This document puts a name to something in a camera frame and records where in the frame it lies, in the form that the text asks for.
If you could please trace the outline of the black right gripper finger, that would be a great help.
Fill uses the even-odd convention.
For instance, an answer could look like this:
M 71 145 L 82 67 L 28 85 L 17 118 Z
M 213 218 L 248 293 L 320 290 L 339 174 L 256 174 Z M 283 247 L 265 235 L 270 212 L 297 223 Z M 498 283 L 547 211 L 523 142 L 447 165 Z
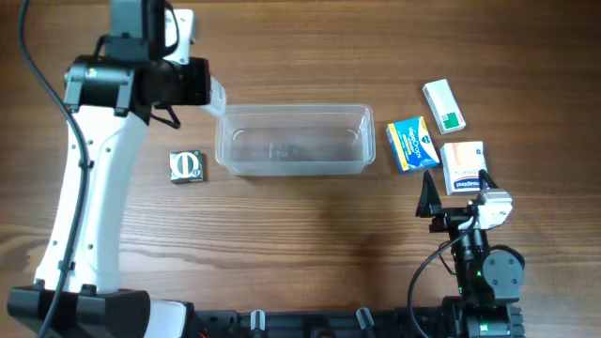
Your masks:
M 498 188 L 498 185 L 494 182 L 494 180 L 492 179 L 492 177 L 486 169 L 480 169 L 478 171 L 478 182 L 480 190 Z
M 429 171 L 424 172 L 422 192 L 418 201 L 416 217 L 437 217 L 442 213 L 442 203 L 434 179 Z

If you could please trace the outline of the blue VapoDrops lozenge box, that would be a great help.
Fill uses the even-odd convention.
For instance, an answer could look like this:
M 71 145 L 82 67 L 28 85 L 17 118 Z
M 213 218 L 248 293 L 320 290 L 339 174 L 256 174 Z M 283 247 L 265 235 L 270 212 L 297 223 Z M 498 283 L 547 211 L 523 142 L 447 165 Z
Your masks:
M 401 173 L 428 169 L 440 164 L 422 116 L 390 123 L 386 127 L 386 133 Z

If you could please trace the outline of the green Zam-Buk ointment box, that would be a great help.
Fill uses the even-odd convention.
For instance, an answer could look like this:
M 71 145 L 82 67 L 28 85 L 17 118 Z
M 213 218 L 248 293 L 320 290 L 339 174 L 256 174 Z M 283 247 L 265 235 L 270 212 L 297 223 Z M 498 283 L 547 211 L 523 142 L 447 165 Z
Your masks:
M 174 184 L 205 180 L 203 154 L 199 150 L 171 152 L 170 180 Z

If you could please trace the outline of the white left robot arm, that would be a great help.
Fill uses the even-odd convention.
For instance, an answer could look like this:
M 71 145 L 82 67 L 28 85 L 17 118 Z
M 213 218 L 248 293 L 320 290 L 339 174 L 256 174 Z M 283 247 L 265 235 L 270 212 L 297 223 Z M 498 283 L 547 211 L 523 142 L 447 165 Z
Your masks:
M 196 21 L 165 1 L 114 1 L 111 29 L 78 56 L 55 98 L 69 150 L 53 231 L 33 283 L 13 287 L 8 314 L 39 337 L 204 337 L 187 301 L 125 289 L 120 228 L 151 121 L 180 126 L 178 106 L 220 114 L 223 87 L 193 57 Z

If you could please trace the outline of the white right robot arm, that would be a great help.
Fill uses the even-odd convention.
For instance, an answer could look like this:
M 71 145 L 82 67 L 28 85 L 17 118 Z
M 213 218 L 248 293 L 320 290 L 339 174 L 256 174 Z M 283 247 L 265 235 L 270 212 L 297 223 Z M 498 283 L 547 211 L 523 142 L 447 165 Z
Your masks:
M 431 253 L 414 272 L 408 287 L 408 317 L 420 337 L 517 337 L 523 333 L 517 319 L 525 258 L 507 245 L 491 246 L 486 232 L 506 221 L 513 210 L 509 192 L 500 188 L 482 169 L 478 194 L 465 207 L 444 207 L 434 179 L 424 172 L 415 215 L 431 221 L 431 233 L 449 239 Z M 449 250 L 455 264 L 457 297 L 446 297 L 439 310 L 437 329 L 427 332 L 414 308 L 414 289 L 427 266 Z

